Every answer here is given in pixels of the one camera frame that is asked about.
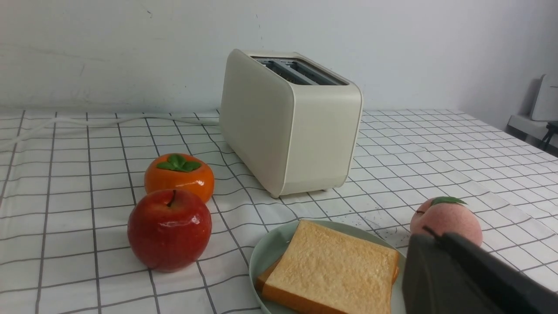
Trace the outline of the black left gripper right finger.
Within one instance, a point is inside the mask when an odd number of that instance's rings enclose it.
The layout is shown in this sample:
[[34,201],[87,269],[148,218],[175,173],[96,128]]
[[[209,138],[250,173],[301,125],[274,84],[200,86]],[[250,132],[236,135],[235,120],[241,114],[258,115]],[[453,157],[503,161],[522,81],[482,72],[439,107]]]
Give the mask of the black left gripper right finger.
[[467,238],[454,233],[437,234],[422,228],[449,254],[474,284],[507,314],[555,314],[557,294],[515,271]]

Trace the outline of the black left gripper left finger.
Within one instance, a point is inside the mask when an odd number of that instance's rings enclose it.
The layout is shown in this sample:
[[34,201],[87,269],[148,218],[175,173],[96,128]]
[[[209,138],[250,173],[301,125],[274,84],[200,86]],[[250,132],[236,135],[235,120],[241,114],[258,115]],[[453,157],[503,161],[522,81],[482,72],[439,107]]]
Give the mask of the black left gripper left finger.
[[430,235],[410,237],[402,293],[408,314],[504,314]]

